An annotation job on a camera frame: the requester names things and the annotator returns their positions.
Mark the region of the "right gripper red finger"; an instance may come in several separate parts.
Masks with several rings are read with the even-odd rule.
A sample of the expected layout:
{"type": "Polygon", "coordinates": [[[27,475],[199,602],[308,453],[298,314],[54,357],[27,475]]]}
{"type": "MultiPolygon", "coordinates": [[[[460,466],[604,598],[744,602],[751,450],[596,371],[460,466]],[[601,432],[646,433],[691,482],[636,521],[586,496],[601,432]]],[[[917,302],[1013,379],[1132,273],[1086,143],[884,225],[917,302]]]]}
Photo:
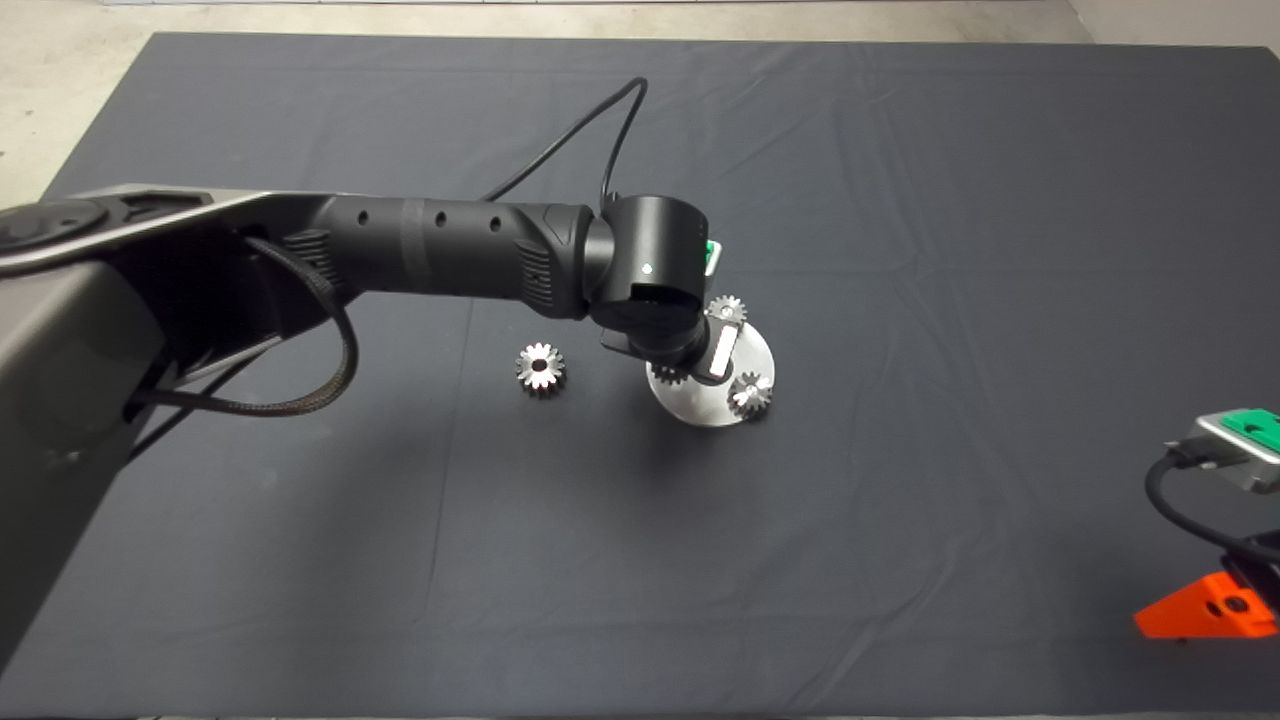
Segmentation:
{"type": "Polygon", "coordinates": [[[1277,634],[1277,614],[1257,591],[1216,571],[1134,615],[1148,639],[1260,639],[1277,634]]]}

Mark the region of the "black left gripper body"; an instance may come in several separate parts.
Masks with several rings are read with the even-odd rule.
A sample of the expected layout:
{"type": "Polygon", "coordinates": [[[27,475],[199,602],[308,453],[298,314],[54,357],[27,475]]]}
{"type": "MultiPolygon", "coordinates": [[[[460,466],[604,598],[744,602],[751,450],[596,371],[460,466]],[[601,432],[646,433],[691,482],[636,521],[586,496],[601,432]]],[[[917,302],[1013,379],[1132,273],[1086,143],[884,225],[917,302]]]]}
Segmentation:
{"type": "Polygon", "coordinates": [[[744,324],[721,320],[696,320],[675,333],[623,333],[603,331],[602,346],[628,357],[643,360],[649,377],[662,386],[680,386],[695,380],[719,386],[733,369],[732,352],[742,338],[744,324]]]}

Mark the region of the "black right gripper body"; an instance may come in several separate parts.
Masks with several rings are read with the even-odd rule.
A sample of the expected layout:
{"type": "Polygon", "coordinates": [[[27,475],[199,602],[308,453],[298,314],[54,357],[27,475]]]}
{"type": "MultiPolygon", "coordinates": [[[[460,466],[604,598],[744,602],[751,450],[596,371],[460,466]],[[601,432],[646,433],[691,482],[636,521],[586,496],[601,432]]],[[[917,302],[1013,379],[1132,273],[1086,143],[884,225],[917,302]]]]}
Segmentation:
{"type": "Polygon", "coordinates": [[[1279,620],[1277,539],[1244,539],[1249,552],[1224,550],[1222,568],[1234,585],[1221,602],[1225,618],[1239,626],[1276,626],[1279,620]]]}

